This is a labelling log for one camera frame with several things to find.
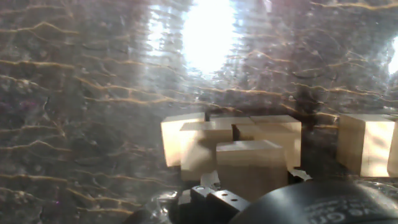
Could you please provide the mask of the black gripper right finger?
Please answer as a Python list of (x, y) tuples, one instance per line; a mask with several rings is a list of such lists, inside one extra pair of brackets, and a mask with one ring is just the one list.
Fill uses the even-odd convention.
[(306, 182), (312, 180), (312, 177), (304, 170), (292, 169), (289, 170), (289, 175), (292, 176), (294, 182)]

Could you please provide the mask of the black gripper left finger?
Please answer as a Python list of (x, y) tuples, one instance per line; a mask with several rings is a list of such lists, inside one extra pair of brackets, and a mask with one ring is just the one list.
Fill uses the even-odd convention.
[(179, 224), (227, 224), (250, 202), (221, 188), (218, 173), (203, 174), (200, 184), (178, 198)]

